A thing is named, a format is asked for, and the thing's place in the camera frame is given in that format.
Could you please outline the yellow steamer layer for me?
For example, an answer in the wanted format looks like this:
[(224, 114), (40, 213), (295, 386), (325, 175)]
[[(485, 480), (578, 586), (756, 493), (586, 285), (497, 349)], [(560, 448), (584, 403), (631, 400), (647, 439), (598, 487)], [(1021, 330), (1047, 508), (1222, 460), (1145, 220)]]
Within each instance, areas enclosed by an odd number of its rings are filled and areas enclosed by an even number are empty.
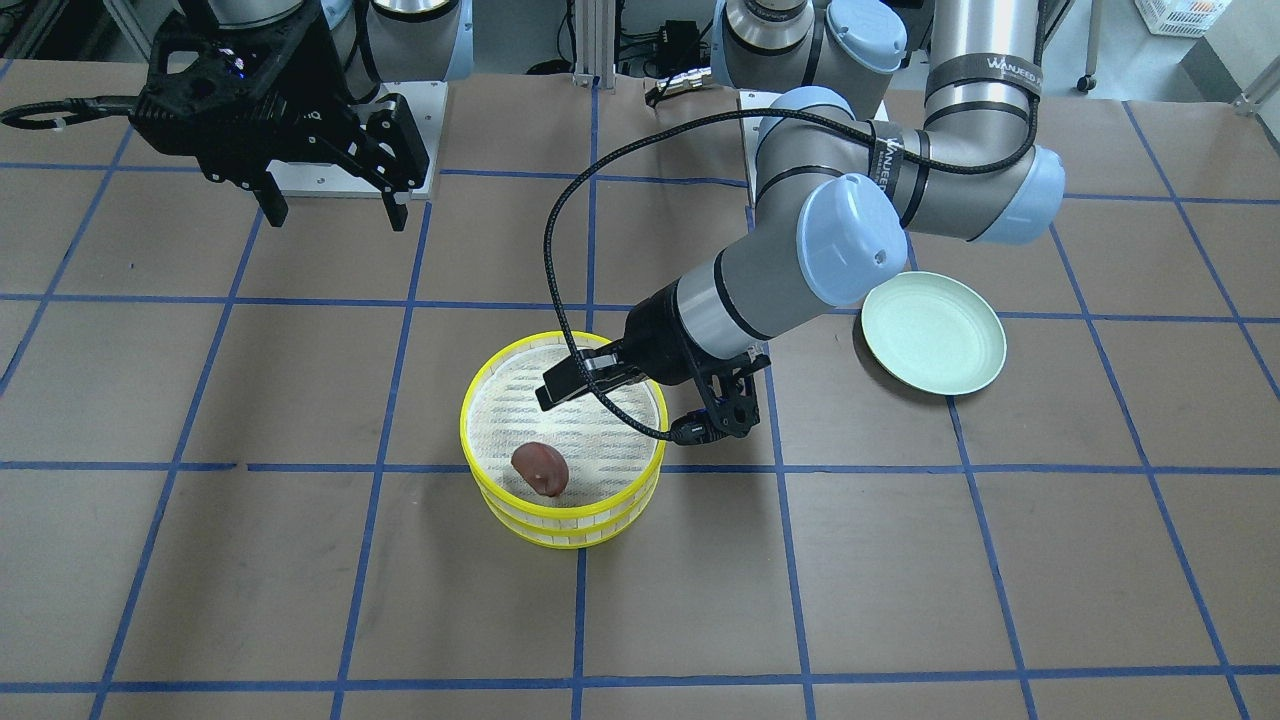
[(652, 462), (627, 486), (598, 502), (550, 507), (515, 497), (479, 468), (471, 471), (499, 524), (522, 541), (553, 550), (581, 550), (617, 537), (641, 516), (660, 479), (660, 466)]
[[(559, 331), (518, 340), (485, 361), (471, 379), (460, 411), (460, 439), (470, 468), (485, 471), (515, 497), (550, 507), (594, 503), (627, 486), (652, 462), (662, 465), (666, 443), (620, 421), (590, 395), (549, 413), (535, 391), (541, 374), (570, 355)], [(557, 448), (570, 465), (563, 495), (538, 495), (511, 466), (527, 442)]]

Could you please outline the brown bun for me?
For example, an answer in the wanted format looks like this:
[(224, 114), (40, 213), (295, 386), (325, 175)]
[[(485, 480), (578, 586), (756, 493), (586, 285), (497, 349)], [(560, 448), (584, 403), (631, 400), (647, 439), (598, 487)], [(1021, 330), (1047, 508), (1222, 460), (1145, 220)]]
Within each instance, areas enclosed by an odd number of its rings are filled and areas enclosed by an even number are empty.
[(564, 456), (550, 445), (527, 442), (511, 455), (511, 466), (543, 497), (558, 497), (570, 483), (570, 465)]

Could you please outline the aluminium frame post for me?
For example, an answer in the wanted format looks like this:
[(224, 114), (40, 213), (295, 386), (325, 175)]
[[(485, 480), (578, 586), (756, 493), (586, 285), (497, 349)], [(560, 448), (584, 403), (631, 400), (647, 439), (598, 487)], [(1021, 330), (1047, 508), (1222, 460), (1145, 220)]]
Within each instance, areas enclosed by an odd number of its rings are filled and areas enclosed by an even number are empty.
[(581, 87), (613, 94), (620, 51), (620, 3), (605, 0), (571, 3), (571, 76)]

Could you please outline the light green plate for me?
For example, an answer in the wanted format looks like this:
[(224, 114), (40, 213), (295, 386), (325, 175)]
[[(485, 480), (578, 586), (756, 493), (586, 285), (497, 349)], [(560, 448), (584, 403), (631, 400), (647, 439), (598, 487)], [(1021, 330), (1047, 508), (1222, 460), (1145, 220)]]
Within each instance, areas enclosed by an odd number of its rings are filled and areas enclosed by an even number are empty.
[(1007, 338), (992, 306), (966, 284), (932, 272), (904, 272), (876, 287), (861, 307), (872, 356), (915, 389), (961, 396), (1004, 370)]

